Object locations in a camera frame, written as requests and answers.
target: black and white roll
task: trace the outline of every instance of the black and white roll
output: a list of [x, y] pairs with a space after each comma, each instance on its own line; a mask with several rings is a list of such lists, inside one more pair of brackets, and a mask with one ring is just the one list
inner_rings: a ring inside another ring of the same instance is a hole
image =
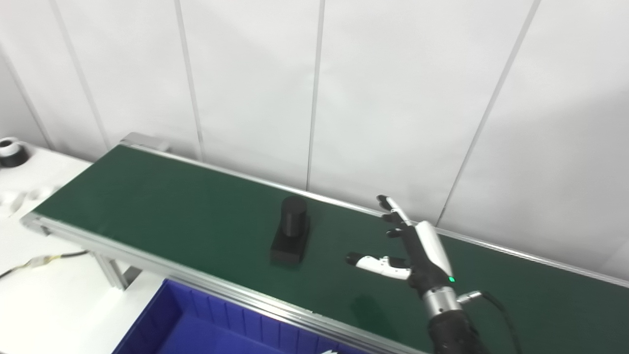
[[16, 167], [28, 161], [28, 152], [15, 138], [0, 139], [0, 166]]

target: blue plastic bin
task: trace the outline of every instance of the blue plastic bin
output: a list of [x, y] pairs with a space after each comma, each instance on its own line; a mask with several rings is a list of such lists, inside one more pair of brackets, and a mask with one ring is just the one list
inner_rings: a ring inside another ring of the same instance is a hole
[[164, 280], [114, 354], [365, 354]]

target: white wall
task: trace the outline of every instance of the white wall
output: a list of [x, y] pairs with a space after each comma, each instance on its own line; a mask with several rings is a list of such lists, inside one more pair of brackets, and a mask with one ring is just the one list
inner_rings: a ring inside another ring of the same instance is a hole
[[629, 279], [627, 12], [5, 0], [0, 133], [93, 160], [144, 132], [368, 207], [387, 193], [414, 219]]
[[20, 139], [50, 147], [43, 130], [26, 104], [18, 83], [4, 57], [0, 55], [0, 137]]

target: robotic hand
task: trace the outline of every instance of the robotic hand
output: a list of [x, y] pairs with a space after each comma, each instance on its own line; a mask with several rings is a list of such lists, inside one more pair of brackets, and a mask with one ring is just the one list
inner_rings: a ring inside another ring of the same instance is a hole
[[408, 281], [426, 305], [435, 354], [488, 354], [450, 286], [454, 282], [452, 269], [435, 228], [428, 221], [413, 226], [391, 197], [379, 195], [378, 200], [389, 212], [382, 218], [394, 225], [387, 236], [402, 240], [409, 265], [399, 258], [378, 259], [353, 252], [347, 255], [347, 263]]

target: white table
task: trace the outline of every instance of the white table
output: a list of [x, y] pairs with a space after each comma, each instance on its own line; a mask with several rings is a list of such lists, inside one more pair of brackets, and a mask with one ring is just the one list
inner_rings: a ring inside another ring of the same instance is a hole
[[[62, 186], [89, 166], [42, 148], [30, 152], [24, 165], [0, 168], [0, 195]], [[26, 199], [14, 214], [0, 216], [0, 273], [34, 256], [81, 250], [20, 224], [42, 200]], [[0, 353], [109, 354], [162, 280], [144, 271], [123, 292], [110, 286], [91, 255], [18, 270], [0, 279]]]

